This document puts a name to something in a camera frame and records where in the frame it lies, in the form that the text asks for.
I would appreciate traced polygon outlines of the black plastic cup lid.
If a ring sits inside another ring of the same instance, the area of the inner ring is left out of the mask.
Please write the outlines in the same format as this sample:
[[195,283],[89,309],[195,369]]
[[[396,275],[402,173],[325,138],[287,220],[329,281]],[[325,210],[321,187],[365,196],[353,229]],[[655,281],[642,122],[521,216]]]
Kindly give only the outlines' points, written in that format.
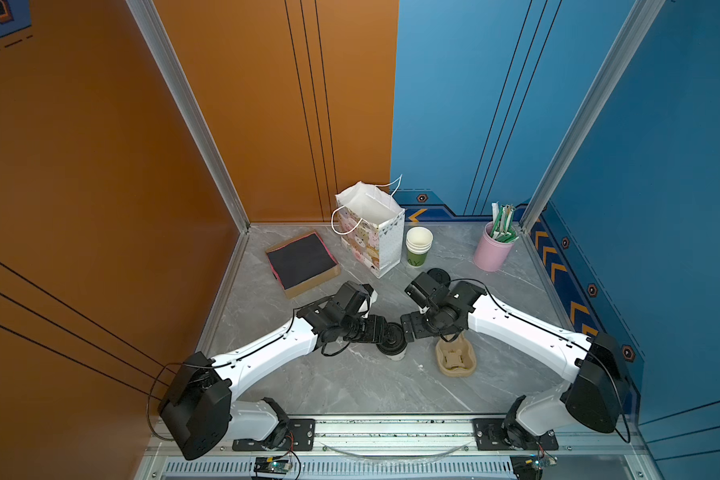
[[400,332],[389,331],[376,347],[382,354],[393,357],[405,352],[407,341]]

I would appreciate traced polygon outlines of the white paper cup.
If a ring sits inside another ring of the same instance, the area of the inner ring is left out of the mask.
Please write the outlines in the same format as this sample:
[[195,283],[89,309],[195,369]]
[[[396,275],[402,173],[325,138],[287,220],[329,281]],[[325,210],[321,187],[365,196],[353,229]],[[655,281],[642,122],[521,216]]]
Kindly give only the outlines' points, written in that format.
[[386,355],[386,357],[392,361],[401,361],[405,357],[405,352],[403,351],[394,355]]

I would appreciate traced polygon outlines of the cartoon animal paper gift bag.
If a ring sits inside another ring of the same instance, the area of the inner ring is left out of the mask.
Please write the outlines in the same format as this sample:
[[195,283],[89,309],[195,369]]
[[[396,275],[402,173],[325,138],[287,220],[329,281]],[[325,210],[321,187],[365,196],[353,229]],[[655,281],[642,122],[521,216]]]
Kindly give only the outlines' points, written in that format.
[[401,181],[402,176],[384,185],[360,181],[335,195],[331,229],[377,278],[401,260],[405,210],[394,198]]

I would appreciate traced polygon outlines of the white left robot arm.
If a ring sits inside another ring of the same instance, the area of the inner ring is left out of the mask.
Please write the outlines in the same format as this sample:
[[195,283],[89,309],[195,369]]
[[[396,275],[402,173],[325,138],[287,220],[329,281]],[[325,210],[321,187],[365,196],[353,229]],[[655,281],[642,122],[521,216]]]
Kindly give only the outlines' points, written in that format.
[[179,363],[158,414],[187,461],[224,441],[253,441],[265,450],[291,444],[290,418],[272,398],[244,401],[251,386],[314,351],[328,357],[329,344],[372,344],[388,356],[406,347],[403,327],[372,313],[377,293],[347,281],[333,295],[297,307],[284,325],[236,350],[208,357],[196,352]]

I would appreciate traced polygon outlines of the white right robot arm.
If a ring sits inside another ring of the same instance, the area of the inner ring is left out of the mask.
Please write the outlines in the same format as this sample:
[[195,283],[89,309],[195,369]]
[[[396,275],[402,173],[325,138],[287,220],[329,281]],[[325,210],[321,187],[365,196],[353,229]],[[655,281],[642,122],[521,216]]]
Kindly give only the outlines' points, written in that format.
[[545,364],[561,379],[535,395],[522,395],[502,422],[504,441],[530,449],[555,429],[578,423],[610,434],[627,422],[628,368],[618,342],[565,330],[515,309],[475,279],[440,280],[425,272],[405,289],[418,306],[401,318],[407,341],[455,339],[465,331],[495,338]]

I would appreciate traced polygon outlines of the stack of pulp cup carriers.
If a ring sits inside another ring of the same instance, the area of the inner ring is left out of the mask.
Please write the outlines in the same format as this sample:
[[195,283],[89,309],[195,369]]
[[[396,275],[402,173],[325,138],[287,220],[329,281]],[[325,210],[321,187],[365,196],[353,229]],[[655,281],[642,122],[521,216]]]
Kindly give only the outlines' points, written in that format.
[[435,356],[441,373],[451,378],[469,377],[478,365],[473,345],[464,334],[452,342],[440,339],[435,346]]

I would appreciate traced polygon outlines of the stack of black cup lids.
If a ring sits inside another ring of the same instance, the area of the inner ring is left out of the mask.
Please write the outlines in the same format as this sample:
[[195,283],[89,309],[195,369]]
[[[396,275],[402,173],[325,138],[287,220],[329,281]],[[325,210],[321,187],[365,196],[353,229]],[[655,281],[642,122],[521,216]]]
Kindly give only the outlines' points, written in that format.
[[452,282],[450,274],[441,268],[431,268],[427,271],[427,274],[439,284],[449,286]]

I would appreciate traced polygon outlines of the cardboard napkin box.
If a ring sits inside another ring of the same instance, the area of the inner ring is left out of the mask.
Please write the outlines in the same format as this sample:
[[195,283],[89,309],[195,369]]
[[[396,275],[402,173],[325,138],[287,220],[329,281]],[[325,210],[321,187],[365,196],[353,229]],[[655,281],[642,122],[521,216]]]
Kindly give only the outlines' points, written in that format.
[[341,273],[341,266],[317,231],[309,231],[265,251],[271,271],[288,299]]

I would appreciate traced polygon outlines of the pink straw holder cup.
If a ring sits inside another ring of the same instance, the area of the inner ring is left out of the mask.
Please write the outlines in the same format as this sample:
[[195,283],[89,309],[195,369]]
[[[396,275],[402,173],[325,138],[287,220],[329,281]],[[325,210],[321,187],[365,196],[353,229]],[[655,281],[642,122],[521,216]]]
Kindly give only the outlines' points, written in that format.
[[473,263],[486,272],[500,270],[515,243],[515,239],[509,242],[494,239],[490,234],[492,227],[492,222],[485,225],[473,256]]

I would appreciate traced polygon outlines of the stack of green paper cups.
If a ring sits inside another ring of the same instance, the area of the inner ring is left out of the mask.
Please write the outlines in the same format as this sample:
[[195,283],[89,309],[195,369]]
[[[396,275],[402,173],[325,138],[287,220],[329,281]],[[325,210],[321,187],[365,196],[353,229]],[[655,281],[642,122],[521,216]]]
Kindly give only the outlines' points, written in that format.
[[407,262],[412,267],[424,265],[433,244],[433,233],[425,227],[412,227],[406,234]]

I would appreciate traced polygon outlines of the bundle of wrapped straws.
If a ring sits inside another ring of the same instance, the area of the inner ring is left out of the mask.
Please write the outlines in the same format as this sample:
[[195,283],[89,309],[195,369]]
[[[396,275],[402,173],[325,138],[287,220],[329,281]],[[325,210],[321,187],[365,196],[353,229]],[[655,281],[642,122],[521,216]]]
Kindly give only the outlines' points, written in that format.
[[512,204],[492,204],[493,225],[489,229],[489,237],[500,243],[512,243],[517,238],[513,228],[516,208]]

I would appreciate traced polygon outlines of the small green circuit board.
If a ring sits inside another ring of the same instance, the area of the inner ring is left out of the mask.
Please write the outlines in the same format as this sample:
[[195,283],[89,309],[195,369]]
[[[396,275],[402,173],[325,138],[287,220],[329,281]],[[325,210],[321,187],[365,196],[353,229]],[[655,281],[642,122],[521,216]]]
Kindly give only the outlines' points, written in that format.
[[254,478],[281,479],[290,473],[294,473],[293,465],[285,457],[256,457],[254,460]]

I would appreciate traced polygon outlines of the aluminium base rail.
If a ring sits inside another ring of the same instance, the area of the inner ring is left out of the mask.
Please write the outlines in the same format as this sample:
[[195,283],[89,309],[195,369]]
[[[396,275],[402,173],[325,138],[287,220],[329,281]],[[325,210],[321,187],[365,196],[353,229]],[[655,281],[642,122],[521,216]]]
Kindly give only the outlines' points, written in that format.
[[267,479],[252,474],[256,457],[285,457],[281,479],[659,479],[637,430],[619,438],[580,426],[556,429],[526,450],[499,439],[491,414],[296,416],[295,439],[277,451],[224,441],[187,461],[179,448],[151,441],[138,479]]

